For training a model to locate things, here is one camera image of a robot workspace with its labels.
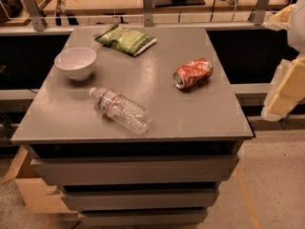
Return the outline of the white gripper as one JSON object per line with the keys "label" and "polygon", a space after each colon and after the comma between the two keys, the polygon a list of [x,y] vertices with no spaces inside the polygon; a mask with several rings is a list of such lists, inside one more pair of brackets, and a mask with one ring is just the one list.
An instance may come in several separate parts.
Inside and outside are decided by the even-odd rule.
{"label": "white gripper", "polygon": [[[298,52],[305,52],[305,0],[297,0],[295,4],[280,10],[264,25],[273,31],[288,30],[289,46]],[[261,116],[267,121],[278,121],[304,98],[305,58],[298,57],[293,61],[283,59],[275,70]]]}

